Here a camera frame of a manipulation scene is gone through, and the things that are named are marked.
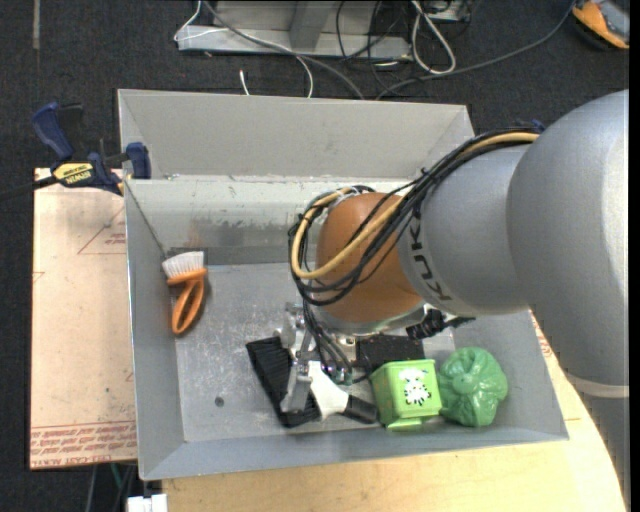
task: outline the yellow label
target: yellow label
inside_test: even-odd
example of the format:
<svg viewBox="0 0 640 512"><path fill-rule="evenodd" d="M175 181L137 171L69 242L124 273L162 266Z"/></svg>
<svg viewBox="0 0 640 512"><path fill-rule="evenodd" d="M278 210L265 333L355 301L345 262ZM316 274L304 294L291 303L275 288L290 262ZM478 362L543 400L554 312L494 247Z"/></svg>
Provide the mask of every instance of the yellow label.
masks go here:
<svg viewBox="0 0 640 512"><path fill-rule="evenodd" d="M83 171L81 173L72 174L71 176L64 178L64 182L67 185L73 185L74 183L86 180L87 178L91 178L91 173L89 171Z"/></svg>
<svg viewBox="0 0 640 512"><path fill-rule="evenodd" d="M84 178L86 178L87 174L91 175L91 169L93 169L93 167L88 162L72 162L68 164L62 164L55 171L53 171L53 175L60 181L64 180L67 183L73 183L75 181L79 181L79 179L81 178L77 178L73 182L69 182L70 177L83 174Z"/></svg>

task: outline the gray metal box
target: gray metal box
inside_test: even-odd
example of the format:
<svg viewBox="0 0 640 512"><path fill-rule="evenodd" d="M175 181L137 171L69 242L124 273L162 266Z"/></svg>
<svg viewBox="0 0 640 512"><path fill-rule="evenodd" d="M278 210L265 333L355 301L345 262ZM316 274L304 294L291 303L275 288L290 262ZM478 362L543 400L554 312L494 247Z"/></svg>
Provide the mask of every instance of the gray metal box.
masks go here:
<svg viewBox="0 0 640 512"><path fill-rule="evenodd" d="M391 434L343 417L284 429L245 349L271 336L296 299L286 232L310 198L345 183L406 182L472 136L464 107L146 91L120 91L119 101L122 144L144 142L154 173L129 180L125 194L143 479L567 437L527 313L424 344L440 361L471 345L496 355L510 393L481 429L436 418L420 434ZM176 339L161 263L194 247L207 251L209 292L198 323Z"/></svg>

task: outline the black object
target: black object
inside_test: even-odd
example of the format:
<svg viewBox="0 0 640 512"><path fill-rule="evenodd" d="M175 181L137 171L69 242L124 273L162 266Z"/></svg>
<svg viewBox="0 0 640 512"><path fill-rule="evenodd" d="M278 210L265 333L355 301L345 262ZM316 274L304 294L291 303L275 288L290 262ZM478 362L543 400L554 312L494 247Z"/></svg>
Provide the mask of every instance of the black object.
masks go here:
<svg viewBox="0 0 640 512"><path fill-rule="evenodd" d="M391 361L418 359L424 359L422 342L406 336L381 334L360 340L357 345L357 364L363 366L368 375Z"/></svg>
<svg viewBox="0 0 640 512"><path fill-rule="evenodd" d="M247 343L249 358L253 364L262 387L269 395L278 419L287 428L297 427L308 421L320 418L320 410L311 393L303 411L282 412L280 402L287 394L287 383L291 369L291 356L289 351L282 348L280 338L266 338L264 340Z"/></svg>
<svg viewBox="0 0 640 512"><path fill-rule="evenodd" d="M413 340L422 340L444 331L447 327L458 327L459 325L470 322L471 320L473 320L473 318L464 317L445 320L442 311L439 309L430 309L422 319L422 322L407 327L407 335Z"/></svg>
<svg viewBox="0 0 640 512"><path fill-rule="evenodd" d="M361 423L375 423L378 420L378 409L372 403L366 402L357 396L349 395L347 407L342 412L342 415Z"/></svg>

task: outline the yellow cable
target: yellow cable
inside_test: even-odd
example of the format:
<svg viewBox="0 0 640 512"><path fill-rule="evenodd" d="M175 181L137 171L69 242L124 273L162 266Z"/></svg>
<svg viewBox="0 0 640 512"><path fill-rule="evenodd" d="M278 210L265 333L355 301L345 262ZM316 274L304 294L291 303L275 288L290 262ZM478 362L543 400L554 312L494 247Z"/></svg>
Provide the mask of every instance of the yellow cable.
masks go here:
<svg viewBox="0 0 640 512"><path fill-rule="evenodd" d="M340 190L340 192L345 192L350 190L352 189L343 188ZM347 258L353 251L355 251L360 246L360 244L364 241L365 238L367 238L373 231L375 231L382 224L384 224L400 204L400 202L397 202L396 204L391 206L388 210L385 210L380 217L378 217L374 222L372 222L364 230L362 230L362 232L354 240L352 240L350 244L348 244L344 249L342 249L338 254L336 254L331 260L325 263L322 267L316 270L312 270L311 272L305 272L300 268L300 265L298 264L297 255L300 251L300 243L302 242L302 235L306 231L307 224L309 224L309 219L307 218L307 216L310 213L312 213L312 210L314 210L318 206L323 206L324 204L332 202L333 199L335 199L340 195L341 195L340 193L334 193L334 194L331 194L330 196L327 196L326 198L322 198L319 201L315 202L313 206L311 206L307 214L305 214L305 216L302 218L302 221L300 222L300 226L298 227L298 231L296 231L296 235L291 245L291 269L300 279L316 279L318 277L322 277L325 274L331 272L340 263L342 263L345 260L345 258Z"/></svg>
<svg viewBox="0 0 640 512"><path fill-rule="evenodd" d="M465 149L461 154L464 155L469 151L473 151L475 149L479 149L491 144L499 144L502 142L533 142L539 137L536 133L528 133L528 132L513 132L506 133L502 135L495 135L493 137L489 137L488 139L482 140L469 146ZM333 202L335 199L340 197L343 193L352 190L350 187L341 188L339 191L334 192L333 194L328 195L327 197L323 197L319 199L307 210L304 217L300 221L300 226L298 226L298 230L296 231L295 237L293 239L293 243L291 244L291 269L293 273L298 276L300 279L317 279L322 277L332 270L334 270L340 263L342 263L353 251L355 251L360 244L373 233L376 229L378 229L382 224L384 224L393 212L400 205L400 201L395 203L389 209L385 210L380 217L378 217L375 221L369 224L362 232L349 243L344 249L342 249L338 254L336 254L331 260L325 263L322 267L312 270L310 272L306 272L300 268L298 264L298 253L300 251L300 244L302 242L302 235L307 230L307 226L310 224L310 216L315 211L316 208L327 205Z"/></svg>
<svg viewBox="0 0 640 512"><path fill-rule="evenodd" d="M500 144L501 142L533 142L539 136L540 135L538 135L537 133L528 133L528 132L513 132L513 133L504 133L502 135L494 135L493 137L489 137L488 139L484 139L480 142L476 142L472 146L469 146L461 154L464 155L469 151L483 148L491 144Z"/></svg>

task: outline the tan surface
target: tan surface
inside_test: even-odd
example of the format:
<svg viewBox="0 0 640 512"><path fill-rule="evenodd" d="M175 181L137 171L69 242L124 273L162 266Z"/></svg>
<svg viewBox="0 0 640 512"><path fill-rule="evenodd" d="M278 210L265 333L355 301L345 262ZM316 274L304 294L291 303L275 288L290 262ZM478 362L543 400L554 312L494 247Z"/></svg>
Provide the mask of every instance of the tan surface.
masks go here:
<svg viewBox="0 0 640 512"><path fill-rule="evenodd" d="M605 446L541 345L569 441L166 480L169 510L623 511Z"/></svg>
<svg viewBox="0 0 640 512"><path fill-rule="evenodd" d="M30 467L137 457L122 197L35 194Z"/></svg>

